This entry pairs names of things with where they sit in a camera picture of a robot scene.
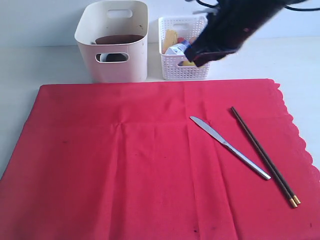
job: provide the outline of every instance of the knife blade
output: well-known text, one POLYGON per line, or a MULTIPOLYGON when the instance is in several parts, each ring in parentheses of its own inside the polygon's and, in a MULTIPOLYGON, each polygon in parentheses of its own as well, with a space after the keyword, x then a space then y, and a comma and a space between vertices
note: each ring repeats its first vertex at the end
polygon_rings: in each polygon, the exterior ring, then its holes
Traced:
POLYGON ((216 139, 219 143, 224 145, 227 149, 229 149, 232 153, 234 153, 240 160, 242 160, 245 164, 247 164, 253 171, 255 171, 258 175, 260 175, 265 180, 271 179, 271 177, 263 171, 260 167, 258 167, 253 161, 243 155, 240 151, 235 149, 230 143, 228 143, 216 130, 214 130, 210 125, 208 125, 203 120, 191 116, 190 119, 194 121, 200 128, 205 130, 210 136, 216 139))

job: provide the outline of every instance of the white plastic bin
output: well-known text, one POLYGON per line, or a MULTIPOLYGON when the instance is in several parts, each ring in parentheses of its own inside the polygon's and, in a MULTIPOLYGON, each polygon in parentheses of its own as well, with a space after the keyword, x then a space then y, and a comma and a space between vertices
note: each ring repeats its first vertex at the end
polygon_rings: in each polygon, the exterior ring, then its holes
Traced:
POLYGON ((165 80, 204 80, 208 76, 210 63, 202 67, 179 66, 178 64, 188 59, 184 55, 165 55, 162 48, 167 30, 175 30, 178 37, 189 40, 198 36, 207 24, 205 16, 170 16, 161 17, 159 24, 159 53, 161 55, 162 74, 165 80))
POLYGON ((148 75, 148 7, 136 0, 107 0, 88 5, 74 38, 95 82, 143 82, 148 75), (140 35, 142 39, 123 44, 95 44, 96 39, 114 35, 140 35), (101 54, 122 54, 127 60, 103 62, 101 54))

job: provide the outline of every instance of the black cable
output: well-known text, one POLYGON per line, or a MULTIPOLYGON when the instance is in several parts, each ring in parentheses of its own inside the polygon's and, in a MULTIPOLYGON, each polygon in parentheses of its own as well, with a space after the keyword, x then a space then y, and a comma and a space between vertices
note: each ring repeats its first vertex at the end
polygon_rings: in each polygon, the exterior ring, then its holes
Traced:
POLYGON ((291 10, 291 11, 298 11, 298 12, 320 11, 320 7, 317 7, 317 8, 295 8, 295 7, 285 6, 284 8, 291 10))
POLYGON ((200 0, 196 0, 196 2, 198 3, 198 4, 200 4, 200 5, 202 5, 202 6, 205 6, 205 7, 207 7, 207 8, 211 8, 211 9, 214 9, 218 4, 216 4, 216 5, 210 5, 210 4, 208 4, 208 3, 205 3, 205 2, 203 2, 203 1, 200 1, 200 0))

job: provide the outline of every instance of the knife handle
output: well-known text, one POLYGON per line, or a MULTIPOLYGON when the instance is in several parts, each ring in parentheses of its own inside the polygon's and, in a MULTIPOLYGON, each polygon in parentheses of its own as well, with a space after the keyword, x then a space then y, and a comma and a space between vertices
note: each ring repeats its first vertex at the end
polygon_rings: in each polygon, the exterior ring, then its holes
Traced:
POLYGON ((252 168, 257 174, 263 177, 265 180, 271 179, 271 177, 263 171, 260 167, 258 167, 253 161, 231 146, 229 143, 226 143, 225 146, 231 150, 234 154, 236 154, 244 163, 246 163, 250 168, 252 168))

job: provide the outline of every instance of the white wall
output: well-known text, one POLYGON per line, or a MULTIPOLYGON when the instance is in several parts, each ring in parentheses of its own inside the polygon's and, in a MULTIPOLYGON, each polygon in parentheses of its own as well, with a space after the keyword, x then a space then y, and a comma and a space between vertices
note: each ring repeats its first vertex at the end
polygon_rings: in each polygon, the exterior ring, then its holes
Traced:
MULTIPOLYGON (((189 15, 203 9, 196 2, 184 0, 143 1, 149 7, 149 42, 153 43, 158 41, 159 17, 189 15)), ((78 21, 84 8, 93 2, 96 0, 0 0, 0 47, 75 45, 78 21)), ((309 0, 295 6, 320 7, 320 1, 309 0)), ((320 36, 320 11, 284 9, 253 37, 302 36, 320 36)))

